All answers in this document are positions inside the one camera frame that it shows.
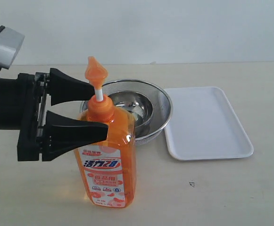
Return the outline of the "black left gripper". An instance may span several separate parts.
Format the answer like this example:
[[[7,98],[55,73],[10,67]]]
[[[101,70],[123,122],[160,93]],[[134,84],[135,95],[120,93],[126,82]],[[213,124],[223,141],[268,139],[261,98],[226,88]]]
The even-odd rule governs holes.
[[[56,68],[50,68],[50,73],[20,73],[16,79],[0,77],[0,130],[19,130],[18,161],[52,161],[78,147],[107,139],[108,125],[51,111],[43,127],[48,84],[51,105],[90,100],[95,95],[90,83]]]

